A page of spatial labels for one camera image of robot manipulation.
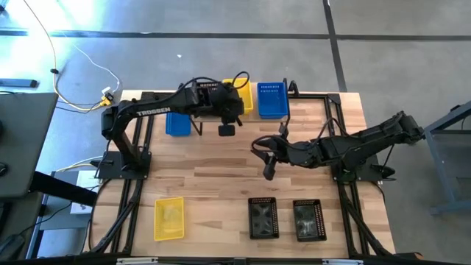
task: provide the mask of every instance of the concrete floor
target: concrete floor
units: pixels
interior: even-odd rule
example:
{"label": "concrete floor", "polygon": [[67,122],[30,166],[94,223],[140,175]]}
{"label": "concrete floor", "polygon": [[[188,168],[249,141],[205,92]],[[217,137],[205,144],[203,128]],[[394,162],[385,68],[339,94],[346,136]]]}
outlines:
{"label": "concrete floor", "polygon": [[[120,32],[257,32],[326,34],[322,0],[52,1],[29,0],[48,29]],[[469,35],[471,1],[331,0],[338,34]],[[10,1],[0,29],[31,28],[29,37],[0,37],[2,77],[40,81],[34,91],[52,91],[52,55],[22,1]],[[339,91],[329,40],[54,38],[59,89],[75,102],[98,101],[114,86],[71,43],[111,68],[125,89],[174,88],[194,76],[217,79],[247,70],[253,80],[296,80],[304,91]],[[423,127],[450,108],[471,100],[470,42],[339,41],[347,90],[359,92],[366,122],[375,125],[399,110]],[[471,127],[469,120],[465,127]],[[38,170],[50,172],[101,155],[100,112],[56,110]],[[469,263],[470,213],[431,216],[443,195],[427,144],[396,146],[389,166],[398,181],[386,183],[386,206],[398,252]],[[76,231],[45,234],[40,255],[58,251],[57,237],[82,240]]]}

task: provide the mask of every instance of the blue plastic basket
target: blue plastic basket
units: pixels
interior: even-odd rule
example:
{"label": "blue plastic basket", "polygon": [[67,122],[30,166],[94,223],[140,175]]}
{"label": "blue plastic basket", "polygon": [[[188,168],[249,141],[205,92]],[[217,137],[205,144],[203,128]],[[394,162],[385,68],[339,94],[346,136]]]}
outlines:
{"label": "blue plastic basket", "polygon": [[288,99],[283,82],[257,84],[258,114],[262,119],[281,119],[288,115]]}
{"label": "blue plastic basket", "polygon": [[171,136],[188,136],[191,134],[191,122],[188,115],[167,113],[165,133]]}

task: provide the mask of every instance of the yellow plastic basket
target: yellow plastic basket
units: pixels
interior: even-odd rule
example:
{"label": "yellow plastic basket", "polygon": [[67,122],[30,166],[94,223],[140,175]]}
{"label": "yellow plastic basket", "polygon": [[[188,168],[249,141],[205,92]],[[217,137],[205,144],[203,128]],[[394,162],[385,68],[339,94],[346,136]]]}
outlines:
{"label": "yellow plastic basket", "polygon": [[155,200],[154,240],[181,239],[185,236],[183,198]]}
{"label": "yellow plastic basket", "polygon": [[[222,82],[233,82],[233,78],[224,79]],[[238,78],[234,82],[234,86],[238,87],[239,85],[243,85],[247,78]],[[253,98],[252,98],[252,86],[250,82],[248,82],[244,87],[237,90],[238,95],[242,98],[244,102],[244,114],[251,113],[253,110]]]}

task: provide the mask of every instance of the wooden table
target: wooden table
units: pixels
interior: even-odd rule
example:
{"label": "wooden table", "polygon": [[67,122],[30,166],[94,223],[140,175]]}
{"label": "wooden table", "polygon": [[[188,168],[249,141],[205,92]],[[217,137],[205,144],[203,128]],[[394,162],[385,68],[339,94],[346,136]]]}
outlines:
{"label": "wooden table", "polygon": [[[139,99],[141,92],[123,91],[121,99]],[[347,131],[355,133],[364,129],[366,123],[359,94],[340,93],[340,97]],[[290,101],[288,139],[306,141],[317,137],[326,119],[322,101]],[[277,133],[278,123],[246,122],[243,127],[236,127],[235,136],[219,137],[219,124],[207,122],[202,136],[193,130],[189,137],[176,138],[165,134],[165,118],[165,115],[155,117],[150,145],[151,172],[144,182],[132,255],[347,257],[339,193],[331,179],[330,169],[303,169],[277,164],[275,178],[268,181],[262,175],[263,162],[249,151],[250,143],[255,138]],[[252,116],[248,120],[255,121],[256,117]],[[134,127],[135,121],[127,128],[130,138]],[[146,119],[141,135],[144,135],[145,128]],[[111,181],[98,200],[93,219],[93,244],[103,237],[116,218],[122,185],[123,180]],[[358,192],[365,222],[384,247],[394,252],[386,209],[379,190],[371,183],[358,183]],[[180,196],[185,198],[185,238],[154,241],[155,200]],[[250,197],[277,198],[279,239],[249,239],[247,198]],[[292,210],[294,199],[321,199],[327,241],[297,242]],[[121,237],[121,247],[126,231],[127,223]],[[353,235],[359,250],[355,225]]]}

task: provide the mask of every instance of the black plastic tray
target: black plastic tray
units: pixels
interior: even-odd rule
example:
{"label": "black plastic tray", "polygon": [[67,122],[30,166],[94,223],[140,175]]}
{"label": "black plastic tray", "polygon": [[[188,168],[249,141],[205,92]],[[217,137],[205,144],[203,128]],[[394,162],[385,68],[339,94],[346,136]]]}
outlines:
{"label": "black plastic tray", "polygon": [[298,242],[327,240],[319,199],[295,200],[293,212]]}
{"label": "black plastic tray", "polygon": [[249,198],[250,239],[278,239],[277,200]]}

